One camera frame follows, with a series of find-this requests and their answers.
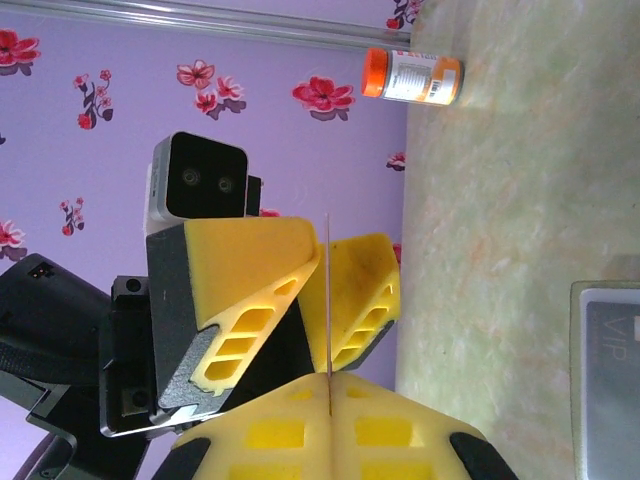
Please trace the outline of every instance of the plastic bottle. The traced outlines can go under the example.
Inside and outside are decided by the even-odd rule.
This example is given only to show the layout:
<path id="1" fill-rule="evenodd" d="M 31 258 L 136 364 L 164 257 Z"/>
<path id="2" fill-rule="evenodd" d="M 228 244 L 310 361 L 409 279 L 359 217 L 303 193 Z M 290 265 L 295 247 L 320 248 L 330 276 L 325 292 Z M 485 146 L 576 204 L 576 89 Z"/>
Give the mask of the plastic bottle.
<path id="1" fill-rule="evenodd" d="M 400 50 L 370 48 L 362 94 L 412 103 L 451 105 L 462 88 L 460 60 Z"/>

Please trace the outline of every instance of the camera lens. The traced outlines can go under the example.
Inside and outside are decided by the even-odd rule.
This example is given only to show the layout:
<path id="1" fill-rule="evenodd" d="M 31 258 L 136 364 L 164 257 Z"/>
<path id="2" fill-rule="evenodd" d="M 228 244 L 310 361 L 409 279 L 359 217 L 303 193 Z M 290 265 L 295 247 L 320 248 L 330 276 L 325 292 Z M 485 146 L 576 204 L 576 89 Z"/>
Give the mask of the camera lens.
<path id="1" fill-rule="evenodd" d="M 234 183 L 229 177 L 222 177 L 218 180 L 218 188 L 223 193 L 231 193 L 233 192 Z"/>
<path id="2" fill-rule="evenodd" d="M 187 168 L 182 172 L 182 181 L 190 187 L 194 187 L 200 183 L 200 172 L 193 168 Z"/>

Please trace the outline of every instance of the metal rod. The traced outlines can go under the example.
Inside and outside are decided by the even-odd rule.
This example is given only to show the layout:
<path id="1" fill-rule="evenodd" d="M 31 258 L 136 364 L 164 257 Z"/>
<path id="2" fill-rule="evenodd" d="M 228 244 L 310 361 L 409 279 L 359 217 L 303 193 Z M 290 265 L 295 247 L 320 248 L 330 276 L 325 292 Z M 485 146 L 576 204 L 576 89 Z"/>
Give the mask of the metal rod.
<path id="1" fill-rule="evenodd" d="M 409 49 L 406 32 L 171 1 L 0 0 L 0 8 L 314 47 Z"/>

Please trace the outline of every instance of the orange cap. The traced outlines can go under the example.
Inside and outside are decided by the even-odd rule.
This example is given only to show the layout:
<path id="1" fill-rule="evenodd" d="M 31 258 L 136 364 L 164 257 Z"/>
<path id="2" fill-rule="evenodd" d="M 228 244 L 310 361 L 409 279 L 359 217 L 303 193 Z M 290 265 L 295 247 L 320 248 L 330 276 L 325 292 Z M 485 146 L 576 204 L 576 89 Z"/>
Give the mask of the orange cap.
<path id="1" fill-rule="evenodd" d="M 379 97 L 387 81 L 389 54 L 382 48 L 370 48 L 364 61 L 362 72 L 362 94 Z"/>

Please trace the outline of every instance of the yellow foam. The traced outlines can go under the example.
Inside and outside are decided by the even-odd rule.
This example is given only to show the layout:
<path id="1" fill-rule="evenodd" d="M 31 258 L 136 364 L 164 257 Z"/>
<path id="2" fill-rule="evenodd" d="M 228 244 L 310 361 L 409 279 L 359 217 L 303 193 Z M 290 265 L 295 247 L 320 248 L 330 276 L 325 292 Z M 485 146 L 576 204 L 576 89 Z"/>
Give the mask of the yellow foam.
<path id="1" fill-rule="evenodd" d="M 324 265 L 324 248 L 320 264 Z M 333 369 L 356 360 L 380 329 L 400 315 L 400 271 L 389 237 L 374 233 L 330 244 Z M 314 368 L 327 370 L 326 275 L 316 269 L 298 302 Z"/>
<path id="2" fill-rule="evenodd" d="M 211 440 L 194 480 L 469 480 L 454 432 L 485 439 L 355 375 L 314 373 L 188 430 L 174 448 Z"/>
<path id="3" fill-rule="evenodd" d="M 307 375 L 188 430 L 174 448 L 211 440 L 194 480 L 330 480 L 328 404 L 327 376 Z"/>
<path id="4" fill-rule="evenodd" d="M 185 223 L 196 325 L 220 333 L 191 381 L 220 395 L 233 388 L 320 260 L 313 225 L 295 217 Z"/>

